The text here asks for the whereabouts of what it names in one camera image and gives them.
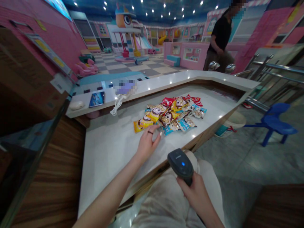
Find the computer mouse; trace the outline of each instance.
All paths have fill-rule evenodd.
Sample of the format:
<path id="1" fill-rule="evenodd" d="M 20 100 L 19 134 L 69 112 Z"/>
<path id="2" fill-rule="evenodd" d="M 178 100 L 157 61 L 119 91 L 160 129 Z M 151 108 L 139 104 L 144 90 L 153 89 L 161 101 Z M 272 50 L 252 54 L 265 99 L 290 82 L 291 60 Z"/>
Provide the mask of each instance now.
<path id="1" fill-rule="evenodd" d="M 78 110 L 81 109 L 85 104 L 82 101 L 74 101 L 70 103 L 69 108 L 71 110 Z"/>

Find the black t-shirt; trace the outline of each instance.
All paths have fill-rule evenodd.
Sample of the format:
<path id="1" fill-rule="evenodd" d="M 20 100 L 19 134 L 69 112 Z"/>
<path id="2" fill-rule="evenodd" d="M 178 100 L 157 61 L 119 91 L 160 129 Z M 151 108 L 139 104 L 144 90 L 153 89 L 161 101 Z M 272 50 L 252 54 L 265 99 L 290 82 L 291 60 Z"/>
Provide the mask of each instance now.
<path id="1" fill-rule="evenodd" d="M 212 31 L 212 35 L 215 35 L 215 42 L 217 46 L 222 49 L 223 51 L 225 50 L 230 35 L 231 35 L 231 23 L 228 23 L 228 20 L 225 16 L 222 16 L 214 25 L 214 29 Z M 213 51 L 216 53 L 216 51 L 213 49 L 213 47 L 209 46 L 208 51 Z"/>

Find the blue ceiling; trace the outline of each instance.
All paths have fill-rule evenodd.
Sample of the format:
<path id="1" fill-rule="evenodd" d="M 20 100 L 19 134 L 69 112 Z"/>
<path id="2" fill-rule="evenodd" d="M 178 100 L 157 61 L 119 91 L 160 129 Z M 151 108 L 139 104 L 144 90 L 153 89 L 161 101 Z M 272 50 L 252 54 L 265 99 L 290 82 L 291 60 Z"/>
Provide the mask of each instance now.
<path id="1" fill-rule="evenodd" d="M 87 15 L 100 16 L 115 16 L 116 2 L 119 6 L 125 5 L 129 11 L 133 11 L 138 20 L 150 22 L 174 23 L 174 17 L 177 20 L 182 20 L 183 14 L 185 18 L 198 17 L 206 15 L 209 11 L 218 8 L 228 7 L 231 0 L 204 0 L 201 5 L 201 0 L 63 0 L 66 7 L 70 10 L 81 11 Z"/>

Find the white countertop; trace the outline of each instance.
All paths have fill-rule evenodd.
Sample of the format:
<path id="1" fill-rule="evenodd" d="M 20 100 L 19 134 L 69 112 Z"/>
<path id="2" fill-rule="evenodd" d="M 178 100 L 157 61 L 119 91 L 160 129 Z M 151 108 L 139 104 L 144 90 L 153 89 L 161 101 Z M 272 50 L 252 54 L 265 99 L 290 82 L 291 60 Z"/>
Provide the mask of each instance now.
<path id="1" fill-rule="evenodd" d="M 255 81 L 251 81 L 248 79 L 239 78 L 219 72 L 187 70 L 187 71 L 160 76 L 157 78 L 138 81 L 137 91 L 135 92 L 135 94 L 132 94 L 128 99 L 123 100 L 123 102 L 137 99 L 158 91 L 162 91 L 164 89 L 172 88 L 174 86 L 181 85 L 196 79 L 213 80 L 221 84 L 228 85 L 246 92 L 252 90 L 253 88 L 259 85 L 259 83 Z M 92 93 L 95 93 L 97 91 L 75 95 L 72 97 L 71 102 L 82 101 L 84 102 L 85 105 L 83 108 L 79 110 L 71 110 L 70 108 L 68 108 L 66 115 L 70 118 L 75 118 L 77 116 L 81 116 L 96 110 L 104 109 L 106 107 L 115 105 L 115 98 L 117 96 L 115 94 L 114 88 L 108 88 L 98 91 L 99 92 L 104 91 L 105 93 L 104 95 L 105 101 L 103 105 L 89 108 L 89 102 Z"/>
<path id="2" fill-rule="evenodd" d="M 85 138 L 78 216 L 85 211 L 135 154 L 142 132 L 134 133 L 133 121 L 138 121 L 144 116 L 144 110 L 147 104 L 156 105 L 159 104 L 164 97 L 186 96 L 190 94 L 193 97 L 201 98 L 201 102 L 204 108 L 207 109 L 207 113 L 204 119 L 190 117 L 197 125 L 197 128 L 191 128 L 187 132 L 173 132 L 166 137 L 162 137 L 154 154 L 141 167 L 132 180 L 123 202 L 132 196 L 132 186 L 165 161 L 168 153 L 185 146 L 194 137 L 205 131 L 222 116 L 243 102 L 249 93 L 251 93 L 252 89 L 258 85 L 258 83 L 253 81 L 244 81 L 242 78 L 221 73 L 185 71 L 185 74 L 188 73 L 192 75 L 192 80 L 193 78 L 201 78 L 202 76 L 200 75 L 204 75 L 204 78 L 208 78 L 208 75 L 211 75 L 211 79 L 223 81 L 224 76 L 227 83 L 234 83 L 234 87 L 244 88 L 244 85 L 246 85 L 244 89 L 247 88 L 248 92 L 236 102 L 215 94 L 210 90 L 210 87 L 202 87 L 199 85 L 181 86 L 127 103 L 118 109 L 117 116 L 107 114 L 91 120 L 91 127 L 87 129 Z M 143 82 L 145 82 L 146 87 L 149 86 L 151 90 L 154 90 L 159 85 L 166 85 L 170 80 L 174 82 L 174 79 L 183 77 L 184 75 L 184 73 L 182 75 L 179 74 L 180 73 L 162 76 Z M 138 92 L 142 93 L 143 90 L 140 86 Z"/>

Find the person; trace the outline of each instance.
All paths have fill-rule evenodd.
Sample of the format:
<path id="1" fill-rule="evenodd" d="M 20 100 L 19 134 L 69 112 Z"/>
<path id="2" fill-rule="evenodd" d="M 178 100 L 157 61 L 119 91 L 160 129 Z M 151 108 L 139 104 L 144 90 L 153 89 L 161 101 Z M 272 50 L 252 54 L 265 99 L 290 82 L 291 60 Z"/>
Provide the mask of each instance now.
<path id="1" fill-rule="evenodd" d="M 161 133 L 152 141 L 158 127 L 149 126 L 144 131 L 135 155 L 79 217 L 73 228 L 108 227 L 131 180 L 158 146 Z M 224 227 L 222 194 L 212 166 L 206 161 L 197 161 L 190 151 L 186 155 L 195 171 L 192 185 L 189 187 L 184 180 L 176 178 L 169 168 L 150 188 L 132 227 Z"/>
<path id="2" fill-rule="evenodd" d="M 209 64 L 216 61 L 220 64 L 216 71 L 225 73 L 226 67 L 234 63 L 234 58 L 225 49 L 231 35 L 232 17 L 240 11 L 245 2 L 246 0 L 233 0 L 229 8 L 215 23 L 203 70 L 208 70 Z"/>

